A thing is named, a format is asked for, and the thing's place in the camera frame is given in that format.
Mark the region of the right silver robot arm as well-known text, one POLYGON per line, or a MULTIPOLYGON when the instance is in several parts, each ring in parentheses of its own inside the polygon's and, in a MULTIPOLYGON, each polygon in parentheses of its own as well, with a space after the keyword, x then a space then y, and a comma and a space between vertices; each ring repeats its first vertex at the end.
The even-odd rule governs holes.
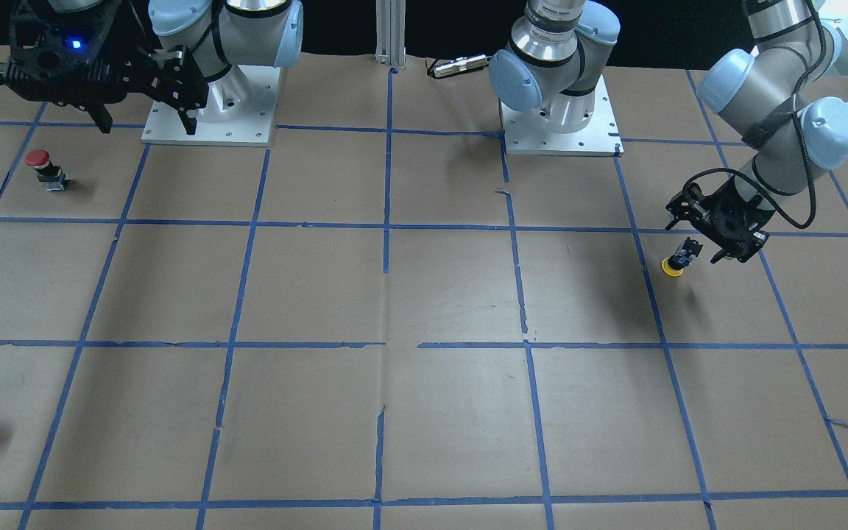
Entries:
POLYGON ((300 1, 20 1, 1 80, 28 101, 87 113, 103 133, 108 105, 142 93, 195 135, 252 105, 243 66, 297 63, 303 22, 300 1))

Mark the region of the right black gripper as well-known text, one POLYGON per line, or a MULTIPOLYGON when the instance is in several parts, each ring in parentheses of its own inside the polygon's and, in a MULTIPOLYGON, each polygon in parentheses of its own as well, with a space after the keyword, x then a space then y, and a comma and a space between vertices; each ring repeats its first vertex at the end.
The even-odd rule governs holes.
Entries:
POLYGON ((208 82, 188 47, 141 56, 146 35, 131 1, 19 1, 9 17, 4 84, 24 99, 71 104, 109 134, 108 104, 130 88, 121 68, 138 58, 138 87, 176 110, 185 134, 208 104, 208 82))

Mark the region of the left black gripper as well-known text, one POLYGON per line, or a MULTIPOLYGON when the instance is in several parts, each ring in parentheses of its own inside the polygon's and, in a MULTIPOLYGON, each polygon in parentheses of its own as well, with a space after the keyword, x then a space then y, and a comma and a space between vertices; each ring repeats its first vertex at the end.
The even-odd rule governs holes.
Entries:
POLYGON ((774 211, 761 208, 762 201, 760 194, 752 194, 751 200, 744 200, 734 177, 728 178, 710 195, 704 195, 696 182, 687 182, 667 202, 665 208, 671 220, 664 230, 671 230, 679 222, 689 222, 693 229, 720 247, 710 259, 711 264, 719 261, 744 263, 760 252, 768 238, 763 226, 773 218, 774 211))

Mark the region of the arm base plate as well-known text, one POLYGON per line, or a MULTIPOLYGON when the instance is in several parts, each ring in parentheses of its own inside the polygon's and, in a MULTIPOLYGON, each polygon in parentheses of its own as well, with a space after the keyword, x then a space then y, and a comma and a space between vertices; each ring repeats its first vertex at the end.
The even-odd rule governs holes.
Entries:
POLYGON ((499 104, 506 150, 516 155, 620 157, 625 152, 604 77, 592 93, 557 94, 519 112, 499 104))
POLYGON ((208 105, 196 113, 193 135, 185 134, 176 110, 154 103, 141 140, 154 145, 268 148, 283 74, 283 68, 235 65, 208 85, 208 105))

